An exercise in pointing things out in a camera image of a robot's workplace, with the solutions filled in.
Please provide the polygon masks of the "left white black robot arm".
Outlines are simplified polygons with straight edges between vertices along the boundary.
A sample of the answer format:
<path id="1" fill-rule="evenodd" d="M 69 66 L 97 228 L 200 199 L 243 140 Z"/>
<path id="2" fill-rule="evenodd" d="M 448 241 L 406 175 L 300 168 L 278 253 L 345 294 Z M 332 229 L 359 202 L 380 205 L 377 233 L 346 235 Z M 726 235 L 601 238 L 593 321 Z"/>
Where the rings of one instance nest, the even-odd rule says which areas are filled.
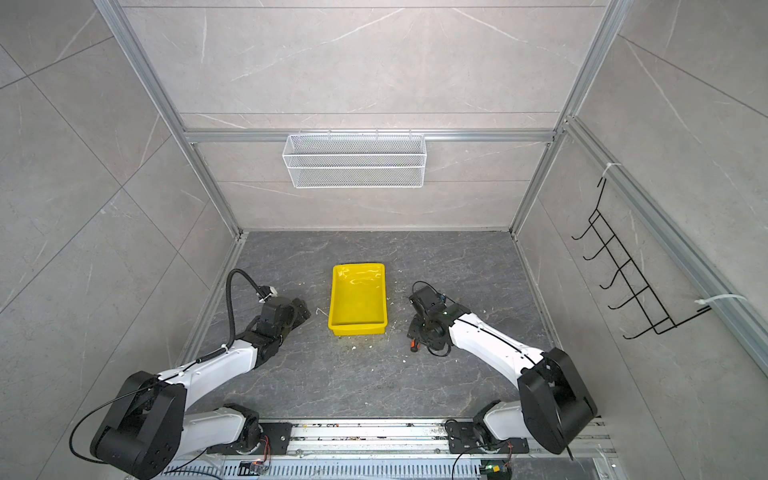
<path id="1" fill-rule="evenodd" d="M 189 409 L 219 386 L 266 363 L 310 316 L 299 298 L 271 297 L 231 346 L 158 374 L 132 374 L 105 408 L 90 444 L 93 460 L 137 479 L 152 479 L 179 455 L 258 450 L 264 439 L 256 411 L 236 404 L 196 414 Z"/>

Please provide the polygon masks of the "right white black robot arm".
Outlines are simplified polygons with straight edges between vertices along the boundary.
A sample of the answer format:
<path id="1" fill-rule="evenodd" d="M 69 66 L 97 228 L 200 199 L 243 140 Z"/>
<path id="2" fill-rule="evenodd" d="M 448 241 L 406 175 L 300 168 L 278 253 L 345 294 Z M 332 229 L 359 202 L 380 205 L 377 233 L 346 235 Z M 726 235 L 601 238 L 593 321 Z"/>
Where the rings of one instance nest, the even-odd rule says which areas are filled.
<path id="1" fill-rule="evenodd" d="M 410 303 L 415 315 L 408 337 L 415 348 L 424 346 L 435 356 L 445 356 L 455 348 L 467 351 L 518 391 L 518 400 L 494 401 L 475 415 L 473 434 L 480 448 L 530 436 L 546 451 L 560 454 L 599 416 L 592 395 L 565 351 L 525 345 L 460 304 L 417 299 Z"/>

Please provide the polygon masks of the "yellow plastic bin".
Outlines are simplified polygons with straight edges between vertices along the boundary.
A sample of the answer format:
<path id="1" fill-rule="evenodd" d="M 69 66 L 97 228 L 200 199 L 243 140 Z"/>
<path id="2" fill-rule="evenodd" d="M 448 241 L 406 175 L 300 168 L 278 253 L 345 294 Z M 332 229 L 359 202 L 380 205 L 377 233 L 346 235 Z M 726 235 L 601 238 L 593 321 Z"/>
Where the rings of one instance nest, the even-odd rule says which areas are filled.
<path id="1" fill-rule="evenodd" d="M 383 335 L 387 326 L 385 265 L 336 265 L 328 314 L 331 332 L 337 337 Z"/>

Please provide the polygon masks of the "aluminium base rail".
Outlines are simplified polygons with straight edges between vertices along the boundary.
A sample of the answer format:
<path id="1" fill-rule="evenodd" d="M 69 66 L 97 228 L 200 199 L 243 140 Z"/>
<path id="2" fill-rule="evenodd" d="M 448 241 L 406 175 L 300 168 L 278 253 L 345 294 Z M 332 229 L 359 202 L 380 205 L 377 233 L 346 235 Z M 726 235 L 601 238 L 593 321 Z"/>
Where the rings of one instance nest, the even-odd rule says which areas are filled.
<path id="1" fill-rule="evenodd" d="M 266 420 L 247 454 L 195 453 L 163 479 L 624 479 L 604 423 L 560 454 L 517 434 L 482 444 L 468 419 Z"/>

